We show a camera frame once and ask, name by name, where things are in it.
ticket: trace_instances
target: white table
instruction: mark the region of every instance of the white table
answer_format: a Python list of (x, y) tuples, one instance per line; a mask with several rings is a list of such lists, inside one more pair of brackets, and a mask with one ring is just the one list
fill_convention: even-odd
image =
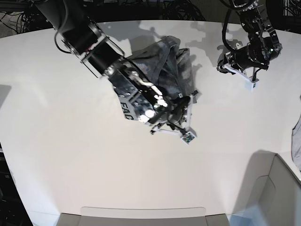
[[(1, 39), (0, 85), (9, 92), (0, 108), (0, 141), (35, 224), (53, 225), (59, 213), (81, 214), (84, 206), (232, 213), (246, 204), (255, 180), (269, 172), (270, 155), (254, 154), (259, 150), (280, 153), (298, 174), (290, 152), (301, 113), (301, 36), (278, 32), (282, 54), (258, 74), (260, 85), (251, 93), (238, 75), (215, 68), (222, 53), (220, 23), (102, 27), (128, 56), (164, 35), (190, 48), (202, 93), (192, 116), (198, 138), (187, 146), (125, 120), (112, 85), (97, 80), (75, 56), (59, 52), (54, 30)], [(229, 31), (228, 39), (247, 43), (240, 25), (229, 25)], [(251, 159), (256, 164), (249, 167)], [(243, 195), (241, 187), (249, 187)]]

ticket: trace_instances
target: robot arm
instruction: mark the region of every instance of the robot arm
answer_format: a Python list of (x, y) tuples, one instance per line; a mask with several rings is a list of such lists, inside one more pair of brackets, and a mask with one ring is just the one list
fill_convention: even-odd
[[(35, 5), (57, 30), (56, 46), (62, 52), (76, 55), (91, 71), (98, 71), (112, 83), (126, 119), (152, 126), (152, 134), (161, 131), (180, 136), (187, 144), (196, 137), (190, 129), (190, 116), (192, 99), (197, 92), (171, 99), (124, 57), (124, 52), (74, 0), (38, 0)], [(58, 33), (69, 51), (58, 46)], [(171, 130), (162, 129), (165, 124)]]
[[(243, 29), (248, 32), (249, 43), (240, 48), (232, 48), (226, 40), (226, 30), (232, 10), (235, 10), (240, 17)], [(263, 5), (259, 0), (234, 0), (231, 8), (228, 9), (222, 31), (222, 40), (229, 50), (224, 59), (218, 63), (217, 70), (222, 73), (239, 74), (243, 76), (249, 89), (253, 89), (259, 81), (256, 74), (259, 70), (267, 70), (269, 62), (279, 56), (282, 46), (277, 37), (276, 31)], [(254, 73), (247, 77), (245, 70), (254, 67)]]

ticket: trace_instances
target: white tabletop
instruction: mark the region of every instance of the white tabletop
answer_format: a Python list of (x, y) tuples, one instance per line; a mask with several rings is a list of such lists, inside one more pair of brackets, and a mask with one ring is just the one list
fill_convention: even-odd
[[(257, 151), (280, 153), (298, 173), (290, 151), (301, 113), (301, 36), (278, 32), (282, 54), (258, 74), (260, 85), (252, 93), (238, 75), (215, 68), (222, 53), (220, 23), (102, 27), (127, 56), (165, 35), (190, 48), (202, 94), (192, 116), (198, 138), (187, 146), (125, 120), (112, 85), (57, 50), (54, 30), (0, 39), (0, 88), (8, 93), (0, 108), (0, 141), (32, 218), (37, 212), (81, 214), (81, 207), (232, 213), (246, 204), (255, 180), (269, 172), (270, 157), (256, 157)], [(240, 25), (231, 24), (229, 31), (228, 39), (247, 43)], [(242, 196), (243, 186), (249, 188)]]

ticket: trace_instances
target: gray fabric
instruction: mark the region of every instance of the gray fabric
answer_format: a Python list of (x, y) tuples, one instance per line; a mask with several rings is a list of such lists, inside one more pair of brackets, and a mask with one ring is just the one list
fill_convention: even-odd
[(145, 73), (150, 82), (158, 86), (171, 99), (178, 98), (180, 93), (188, 96), (195, 91), (190, 50), (179, 49), (179, 47), (179, 39), (166, 36), (129, 57)]
[(293, 129), (292, 158), (295, 165), (301, 170), (301, 118)]

